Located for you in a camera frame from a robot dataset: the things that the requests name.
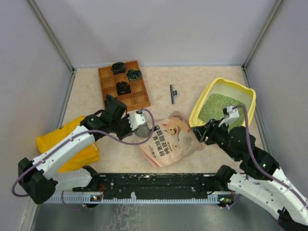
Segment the silver metal scoop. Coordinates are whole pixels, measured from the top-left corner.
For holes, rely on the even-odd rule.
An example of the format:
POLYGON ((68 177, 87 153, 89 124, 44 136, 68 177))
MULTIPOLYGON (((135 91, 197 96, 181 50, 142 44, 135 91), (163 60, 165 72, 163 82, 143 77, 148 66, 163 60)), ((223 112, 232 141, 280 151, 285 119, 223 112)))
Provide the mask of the silver metal scoop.
POLYGON ((135 131, 135 134, 137 137, 146 139, 150 136, 151 130, 147 123, 138 126, 137 130, 135 131))

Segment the pink cat litter bag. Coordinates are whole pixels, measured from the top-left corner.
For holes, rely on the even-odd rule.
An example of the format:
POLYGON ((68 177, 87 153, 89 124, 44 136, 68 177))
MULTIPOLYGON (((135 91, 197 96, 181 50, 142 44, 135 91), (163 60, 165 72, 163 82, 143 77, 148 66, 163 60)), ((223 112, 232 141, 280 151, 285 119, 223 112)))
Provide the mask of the pink cat litter bag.
POLYGON ((205 147, 180 111, 174 111, 168 118, 156 120, 154 124, 151 139, 137 146, 154 167, 169 166, 205 147))

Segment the black bag sealing clip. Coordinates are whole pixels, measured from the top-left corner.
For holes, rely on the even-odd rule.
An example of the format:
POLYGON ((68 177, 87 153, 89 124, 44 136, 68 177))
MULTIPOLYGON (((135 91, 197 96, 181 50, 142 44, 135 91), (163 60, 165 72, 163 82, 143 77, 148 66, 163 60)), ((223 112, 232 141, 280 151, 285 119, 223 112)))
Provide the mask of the black bag sealing clip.
POLYGON ((171 104, 174 105, 175 104, 175 97, 177 97, 178 92, 177 90, 175 90, 173 88, 173 85, 169 85, 169 89, 170 89, 170 97, 171 97, 171 104))

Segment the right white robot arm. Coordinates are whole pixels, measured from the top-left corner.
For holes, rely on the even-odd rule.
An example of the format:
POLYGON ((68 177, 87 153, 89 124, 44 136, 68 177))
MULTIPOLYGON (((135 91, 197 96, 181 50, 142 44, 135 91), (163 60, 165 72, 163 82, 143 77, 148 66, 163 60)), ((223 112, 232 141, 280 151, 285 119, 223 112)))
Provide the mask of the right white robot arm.
POLYGON ((308 229, 307 198, 291 183, 273 156, 255 146, 256 139, 247 127, 229 129, 225 122, 211 119, 192 131, 199 142, 216 144, 232 160, 240 162, 240 169, 247 175, 245 178, 231 167, 222 166, 215 178, 218 189, 230 189, 253 201, 277 219, 285 231, 308 229))

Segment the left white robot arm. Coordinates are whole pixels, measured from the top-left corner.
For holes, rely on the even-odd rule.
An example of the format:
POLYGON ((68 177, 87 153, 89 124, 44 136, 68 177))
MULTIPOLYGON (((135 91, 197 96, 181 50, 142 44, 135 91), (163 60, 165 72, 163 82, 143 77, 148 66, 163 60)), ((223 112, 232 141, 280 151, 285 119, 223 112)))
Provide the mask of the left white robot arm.
POLYGON ((110 101, 104 110, 86 116, 63 140, 32 160, 22 159, 18 163, 19 184, 26 196, 37 205, 49 200, 54 193, 65 190, 99 188, 100 175, 90 166, 58 173, 58 170, 77 153, 97 140, 109 136, 123 142, 147 122, 141 111, 126 112, 127 106, 117 100, 110 101))

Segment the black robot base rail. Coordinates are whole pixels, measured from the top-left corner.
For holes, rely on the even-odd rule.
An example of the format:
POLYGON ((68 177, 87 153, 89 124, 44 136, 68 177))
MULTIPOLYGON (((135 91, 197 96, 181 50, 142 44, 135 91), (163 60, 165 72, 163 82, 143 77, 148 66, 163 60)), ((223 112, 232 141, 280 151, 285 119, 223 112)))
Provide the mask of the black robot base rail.
POLYGON ((138 200, 206 199, 214 192, 229 192, 227 183, 213 174, 203 173, 101 173, 94 183, 74 192, 102 192, 104 199, 138 200))

